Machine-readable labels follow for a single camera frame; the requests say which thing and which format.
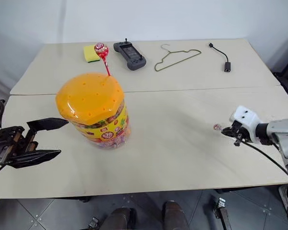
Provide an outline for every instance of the floor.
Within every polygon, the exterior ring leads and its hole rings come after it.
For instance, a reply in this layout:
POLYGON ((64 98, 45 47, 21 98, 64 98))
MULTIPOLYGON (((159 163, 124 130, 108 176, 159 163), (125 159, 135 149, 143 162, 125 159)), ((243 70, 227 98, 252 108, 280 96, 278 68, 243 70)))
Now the floor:
POLYGON ((153 192, 95 196, 83 203, 69 199, 2 199, 0 230, 80 230, 92 216, 103 220, 114 209, 125 206, 137 210, 137 229, 160 230, 161 207, 177 201, 191 230, 222 230, 212 205, 226 200, 233 230, 287 230, 288 222, 276 186, 257 187, 218 194, 215 190, 153 192))

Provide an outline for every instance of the yellow sponge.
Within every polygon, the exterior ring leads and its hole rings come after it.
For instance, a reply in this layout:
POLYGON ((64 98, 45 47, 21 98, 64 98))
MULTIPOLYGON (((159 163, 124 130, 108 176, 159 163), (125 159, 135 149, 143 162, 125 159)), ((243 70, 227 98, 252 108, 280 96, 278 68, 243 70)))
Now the yellow sponge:
POLYGON ((87 62, 92 62, 92 61, 99 61, 100 57, 97 55, 94 49, 95 45, 92 46, 85 46, 83 48, 84 52, 84 58, 87 62))

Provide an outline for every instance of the lollipop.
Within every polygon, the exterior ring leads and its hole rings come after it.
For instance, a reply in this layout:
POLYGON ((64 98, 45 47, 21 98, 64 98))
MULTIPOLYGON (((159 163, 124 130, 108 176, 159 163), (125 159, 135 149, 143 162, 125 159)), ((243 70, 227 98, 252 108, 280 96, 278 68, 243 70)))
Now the lollipop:
POLYGON ((108 75, 110 76, 111 74, 109 72, 108 63, 106 61, 106 57, 109 53, 109 48, 103 43, 97 43, 94 46, 94 49, 95 49, 95 52, 97 53, 97 55, 100 56, 101 59, 104 61, 108 75))

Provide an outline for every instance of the clothes hanger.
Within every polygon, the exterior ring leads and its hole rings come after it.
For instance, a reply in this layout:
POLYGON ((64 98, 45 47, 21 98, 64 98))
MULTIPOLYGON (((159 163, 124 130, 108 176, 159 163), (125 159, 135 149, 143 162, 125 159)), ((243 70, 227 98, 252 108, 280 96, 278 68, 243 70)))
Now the clothes hanger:
MULTIPOLYGON (((167 45, 167 46, 169 46, 169 44, 162 44, 161 45, 161 48, 162 49, 165 49, 163 46, 164 45, 167 45)), ((166 68, 168 68, 168 67, 171 67, 171 66, 173 66, 173 65, 176 65, 176 64, 178 64, 178 63, 181 63, 181 62, 183 62, 183 61, 185 61, 185 60, 188 60, 188 59, 190 59, 190 58, 192 58, 192 57, 195 57, 195 56, 197 56, 197 55, 200 55, 202 52, 201 51, 199 51, 199 50, 197 50, 197 49, 190 49, 189 51, 185 51, 185 50, 179 50, 179 51, 174 51, 174 52, 171 52, 171 51, 169 51, 168 49, 165 49, 167 52, 168 52, 168 54, 166 54, 162 59, 161 59, 161 62, 158 62, 158 63, 156 63, 155 64, 155 71, 161 71, 161 70, 163 70, 163 69, 166 69, 166 68), (164 61, 164 59, 168 56, 168 55, 170 55, 170 54, 174 54, 174 53, 189 53, 190 51, 197 51, 198 52, 198 54, 195 54, 195 55, 193 55, 193 56, 191 56, 191 57, 187 57, 187 58, 185 58, 185 59, 183 59, 183 60, 180 60, 180 61, 178 61, 178 62, 175 62, 175 63, 173 63, 173 64, 171 64, 171 65, 169 65, 169 66, 165 66, 165 67, 163 67, 163 68, 161 68, 161 69, 156 69, 156 67, 157 67, 157 65, 159 65, 159 64, 161 64, 161 63, 163 63, 163 61, 164 61)))

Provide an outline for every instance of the plastic jar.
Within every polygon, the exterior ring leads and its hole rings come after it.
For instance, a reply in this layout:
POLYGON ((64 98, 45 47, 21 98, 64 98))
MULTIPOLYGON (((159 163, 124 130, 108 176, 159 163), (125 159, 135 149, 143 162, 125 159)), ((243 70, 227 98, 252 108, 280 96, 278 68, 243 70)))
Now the plastic jar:
POLYGON ((131 133, 118 81, 103 73, 86 73, 66 82, 56 96, 62 117, 102 148, 116 148, 131 133))

